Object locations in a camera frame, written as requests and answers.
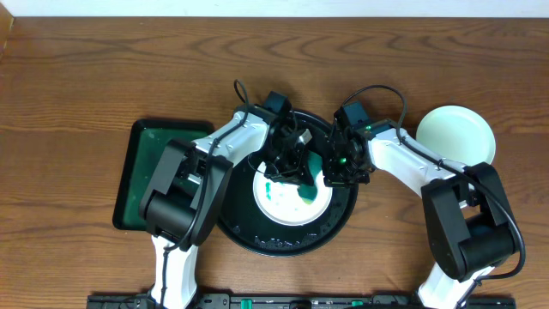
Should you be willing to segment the white plate green stains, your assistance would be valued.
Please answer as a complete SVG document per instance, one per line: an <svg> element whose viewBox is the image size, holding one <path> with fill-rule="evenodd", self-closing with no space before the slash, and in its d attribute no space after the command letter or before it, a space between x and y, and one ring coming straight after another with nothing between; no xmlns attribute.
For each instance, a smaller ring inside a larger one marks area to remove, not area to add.
<svg viewBox="0 0 549 309"><path fill-rule="evenodd" d="M284 226L303 226L318 219L328 208L333 188L324 184L323 159L310 152L308 166L313 185L290 185L266 178L261 162L253 178L253 196L258 208L271 220Z"/></svg>

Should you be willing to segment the green yellow sponge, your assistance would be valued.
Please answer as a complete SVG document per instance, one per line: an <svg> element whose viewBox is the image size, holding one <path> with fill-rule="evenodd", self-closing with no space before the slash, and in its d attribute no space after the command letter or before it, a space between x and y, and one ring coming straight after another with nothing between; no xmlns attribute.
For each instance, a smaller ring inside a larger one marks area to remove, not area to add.
<svg viewBox="0 0 549 309"><path fill-rule="evenodd" d="M312 204L315 201L318 193L316 179L323 169L322 157L319 154L310 152L308 154L307 166L309 168L309 172L311 173L313 182L311 185L307 185L307 184L300 185L299 188L297 189L297 192L299 194L299 197L306 204Z"/></svg>

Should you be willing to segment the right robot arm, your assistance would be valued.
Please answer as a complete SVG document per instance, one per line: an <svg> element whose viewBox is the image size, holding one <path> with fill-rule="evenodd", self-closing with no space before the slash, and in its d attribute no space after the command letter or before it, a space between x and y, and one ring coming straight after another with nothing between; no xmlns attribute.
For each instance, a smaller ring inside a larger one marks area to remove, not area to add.
<svg viewBox="0 0 549 309"><path fill-rule="evenodd" d="M485 162L446 160L416 142L400 122L370 119L358 102L335 112L323 171L328 186L368 183L385 171L422 200L435 265L418 291L429 308L464 308L482 282L510 256L525 257L524 240L501 179Z"/></svg>

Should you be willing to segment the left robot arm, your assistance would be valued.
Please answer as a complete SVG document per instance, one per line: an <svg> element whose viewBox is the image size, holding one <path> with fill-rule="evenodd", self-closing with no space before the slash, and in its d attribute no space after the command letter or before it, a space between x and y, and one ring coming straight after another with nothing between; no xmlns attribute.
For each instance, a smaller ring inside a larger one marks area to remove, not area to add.
<svg viewBox="0 0 549 309"><path fill-rule="evenodd" d="M268 178L310 185L305 150L311 139L288 98L272 92L260 106L244 102L205 137L168 142L139 205L156 253L152 307L193 302L198 248L218 220L234 167L258 155Z"/></svg>

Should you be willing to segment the mint green plate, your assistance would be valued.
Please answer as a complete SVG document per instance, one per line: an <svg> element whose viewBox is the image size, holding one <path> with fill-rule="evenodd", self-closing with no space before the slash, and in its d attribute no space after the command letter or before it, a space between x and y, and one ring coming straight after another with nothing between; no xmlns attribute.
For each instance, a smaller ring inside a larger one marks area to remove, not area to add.
<svg viewBox="0 0 549 309"><path fill-rule="evenodd" d="M477 112L463 106L441 106L427 113L419 122L416 140L468 166L492 164L496 154L491 126Z"/></svg>

